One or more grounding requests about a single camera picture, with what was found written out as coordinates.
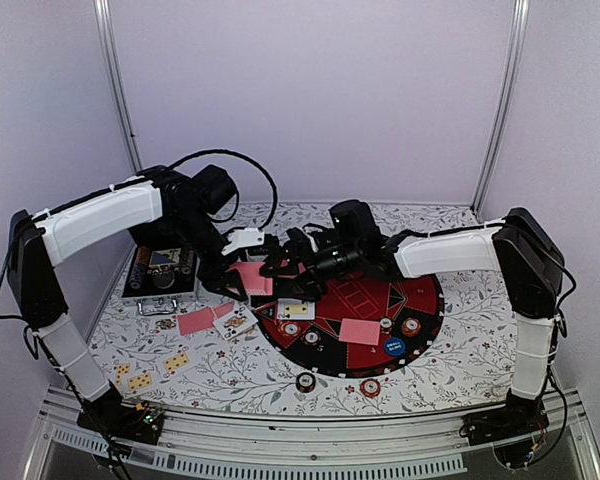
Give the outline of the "dark chips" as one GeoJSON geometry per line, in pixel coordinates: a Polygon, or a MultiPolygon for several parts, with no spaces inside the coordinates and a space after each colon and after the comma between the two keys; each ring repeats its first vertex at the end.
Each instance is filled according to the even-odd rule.
{"type": "Polygon", "coordinates": [[[302,337],[302,341],[307,346],[316,346],[319,344],[321,336],[316,331],[307,331],[302,337]]]}
{"type": "Polygon", "coordinates": [[[393,320],[388,317],[384,317],[380,320],[380,326],[383,330],[390,331],[393,327],[393,320]]]}

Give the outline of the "orange poker chip stack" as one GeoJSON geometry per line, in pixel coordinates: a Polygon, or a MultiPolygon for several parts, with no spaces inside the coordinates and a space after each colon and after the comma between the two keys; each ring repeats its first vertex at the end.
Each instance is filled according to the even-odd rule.
{"type": "Polygon", "coordinates": [[[365,379],[360,384],[360,392],[367,398],[377,397],[380,394],[380,391],[381,384],[373,378],[365,379]]]}

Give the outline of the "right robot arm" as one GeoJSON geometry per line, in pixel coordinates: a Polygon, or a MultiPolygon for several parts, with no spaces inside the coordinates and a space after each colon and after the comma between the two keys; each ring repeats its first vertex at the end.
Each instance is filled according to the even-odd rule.
{"type": "Polygon", "coordinates": [[[543,396],[566,333],[570,275],[562,253],[523,208],[438,232],[382,233],[359,200],[334,205],[330,226],[268,238],[262,274],[271,298],[256,306],[267,339],[302,368],[336,384],[335,413],[467,408],[460,435],[494,443],[511,469],[553,449],[543,396]]]}

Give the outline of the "two of clubs card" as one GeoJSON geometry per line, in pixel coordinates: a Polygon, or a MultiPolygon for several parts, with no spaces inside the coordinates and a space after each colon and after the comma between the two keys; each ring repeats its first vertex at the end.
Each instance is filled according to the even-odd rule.
{"type": "Polygon", "coordinates": [[[278,320],[313,320],[315,303],[297,299],[279,299],[276,318],[278,320]]]}

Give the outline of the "red playing card deck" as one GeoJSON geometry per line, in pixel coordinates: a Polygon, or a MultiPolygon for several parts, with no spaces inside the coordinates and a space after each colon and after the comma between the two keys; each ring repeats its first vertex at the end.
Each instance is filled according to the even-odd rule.
{"type": "Polygon", "coordinates": [[[249,296],[270,296],[273,294],[273,279],[260,273],[263,266],[263,262],[237,262],[229,270],[239,273],[249,296]]]}

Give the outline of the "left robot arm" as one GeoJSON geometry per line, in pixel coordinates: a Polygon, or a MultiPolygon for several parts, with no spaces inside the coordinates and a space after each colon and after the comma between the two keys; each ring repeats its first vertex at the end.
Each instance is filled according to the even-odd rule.
{"type": "Polygon", "coordinates": [[[146,402],[128,404],[99,366],[76,326],[71,301],[85,300],[74,281],[57,270],[81,251],[123,231],[148,235],[151,241],[176,240],[193,250],[197,277],[205,289],[237,301],[248,295],[240,274],[232,269],[240,251],[261,245],[260,229],[218,231],[215,214],[237,200],[235,182],[222,168],[210,165],[193,176],[178,172],[188,161],[221,155],[241,160],[275,183],[251,157],[229,149],[201,150],[165,166],[141,170],[120,183],[37,214],[20,210],[10,220],[8,247],[0,271],[0,290],[7,285],[17,312],[0,320],[24,323],[23,337],[33,356],[45,355],[79,402],[78,425],[113,446],[118,440],[155,445],[164,417],[146,402]]]}

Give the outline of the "dark poker chip stack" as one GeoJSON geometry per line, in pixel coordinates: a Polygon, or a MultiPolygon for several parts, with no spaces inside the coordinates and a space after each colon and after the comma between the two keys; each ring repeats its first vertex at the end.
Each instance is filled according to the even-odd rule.
{"type": "Polygon", "coordinates": [[[301,373],[296,377],[296,388],[300,393],[310,393],[314,390],[316,378],[311,373],[301,373]]]}

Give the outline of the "blue small blind button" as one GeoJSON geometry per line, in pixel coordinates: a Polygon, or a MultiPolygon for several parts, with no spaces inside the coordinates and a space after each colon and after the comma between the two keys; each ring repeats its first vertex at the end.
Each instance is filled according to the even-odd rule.
{"type": "Polygon", "coordinates": [[[391,357],[400,357],[406,352],[406,344],[401,338],[390,337],[384,341],[383,349],[391,357]]]}

